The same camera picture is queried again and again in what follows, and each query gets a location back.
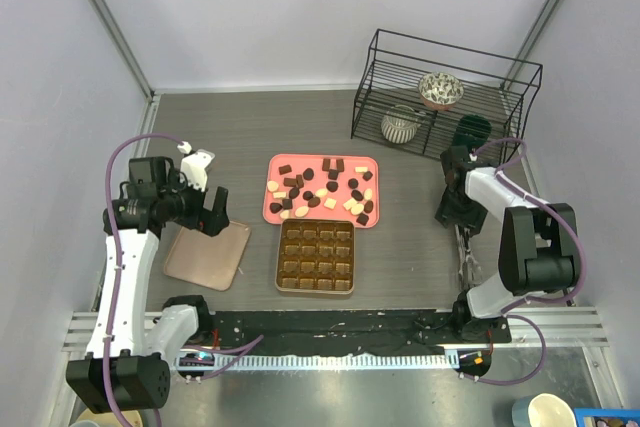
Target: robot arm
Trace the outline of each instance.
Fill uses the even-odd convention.
[[[480,233],[487,212],[502,222],[498,272],[463,293],[467,321],[500,317],[505,307],[527,294],[553,293],[576,285],[578,253],[556,220],[516,195],[505,183],[515,184],[489,163],[470,156],[466,147],[451,147],[443,152],[441,161],[447,189],[436,218],[445,226],[464,227],[472,235]],[[570,206],[538,200],[575,231]]]
[[[145,335],[144,314],[149,274],[162,228],[168,221],[218,235],[229,225],[228,191],[218,187],[213,208],[204,208],[207,171],[214,155],[183,143],[180,170],[166,157],[129,161],[127,197],[113,201],[122,244],[121,283],[111,337],[110,372],[114,396],[122,410],[162,407],[169,394],[170,371],[182,346],[200,332],[212,330],[202,296],[169,299],[159,322]],[[115,241],[108,216],[107,268],[96,328],[84,360],[68,364],[67,383],[94,413],[109,412],[102,381],[102,357],[116,276]]]

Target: wire shelf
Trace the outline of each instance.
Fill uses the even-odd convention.
[[[519,77],[501,75],[514,62],[522,64]],[[451,110],[436,111],[422,103],[418,82],[431,72],[447,72],[462,82],[464,95]],[[354,99],[351,137],[439,159],[453,145],[460,121],[479,116],[484,131],[469,127],[467,121],[464,132],[477,135],[482,139],[480,142],[522,138],[541,82],[541,64],[378,29],[369,44],[367,63]],[[393,110],[398,105],[409,107],[413,114],[398,115]],[[389,142],[381,128],[385,116],[418,124],[413,138],[402,144]],[[503,162],[516,149],[516,144],[497,145],[487,149],[482,157]]]

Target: brown grid tray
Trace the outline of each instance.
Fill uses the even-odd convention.
[[[276,287],[302,294],[351,294],[354,234],[351,222],[285,220],[280,232]]]

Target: dark chocolate piece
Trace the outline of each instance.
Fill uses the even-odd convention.
[[[356,222],[360,225],[367,225],[367,222],[369,222],[369,216],[367,214],[360,214],[356,219]]]

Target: pink tray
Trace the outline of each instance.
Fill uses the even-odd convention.
[[[293,209],[291,210],[291,218],[295,218],[293,212],[298,207],[307,205],[307,201],[302,198],[302,194],[306,190],[315,192],[319,189],[326,188],[327,182],[329,182],[328,172],[322,170],[322,160],[331,159],[331,168],[336,167],[336,159],[344,160],[344,172],[338,175],[338,190],[335,192],[329,192],[324,198],[321,199],[319,206],[309,209],[309,213],[304,217],[305,219],[326,219],[326,220],[348,220],[352,222],[356,227],[361,229],[370,229],[378,223],[380,216],[378,195],[378,164],[371,157],[349,157],[345,155],[302,155],[302,154],[278,154],[275,155],[271,162],[269,162],[269,170],[267,172],[267,180],[265,181],[264,189],[264,205],[262,206],[262,215],[264,219],[270,224],[282,224],[283,220],[280,218],[280,213],[272,214],[269,210],[269,204],[271,202],[278,202],[279,200],[273,199],[273,194],[267,190],[266,183],[269,180],[275,180],[280,184],[279,191],[289,192],[289,187],[284,187],[283,181],[285,177],[295,177],[296,174],[302,174],[305,169],[311,167],[315,176],[313,180],[305,180],[304,187],[300,189],[300,195],[293,200]],[[280,175],[278,169],[289,164],[293,169],[292,172],[284,175]],[[362,178],[362,174],[356,173],[354,170],[356,167],[367,167],[373,174],[371,180],[366,181]],[[373,211],[369,216],[369,222],[366,226],[362,226],[356,222],[356,216],[351,215],[351,212],[342,207],[347,200],[351,198],[351,189],[347,185],[349,179],[355,178],[359,182],[358,190],[362,193],[367,188],[373,190]],[[327,197],[336,199],[336,206],[333,210],[324,206],[324,201]]]

